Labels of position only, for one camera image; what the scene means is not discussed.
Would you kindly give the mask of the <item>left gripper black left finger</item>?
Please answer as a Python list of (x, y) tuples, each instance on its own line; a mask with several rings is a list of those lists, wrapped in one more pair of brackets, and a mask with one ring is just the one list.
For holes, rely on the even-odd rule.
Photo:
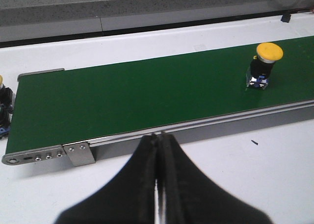
[(63, 211), (57, 224), (153, 224), (156, 135), (143, 136), (129, 161), (104, 187)]

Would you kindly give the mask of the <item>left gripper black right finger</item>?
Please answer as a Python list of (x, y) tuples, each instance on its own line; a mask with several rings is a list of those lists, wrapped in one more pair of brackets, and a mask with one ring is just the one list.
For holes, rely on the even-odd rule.
[(158, 136), (159, 217), (166, 224), (270, 224), (262, 211), (215, 184), (171, 134)]

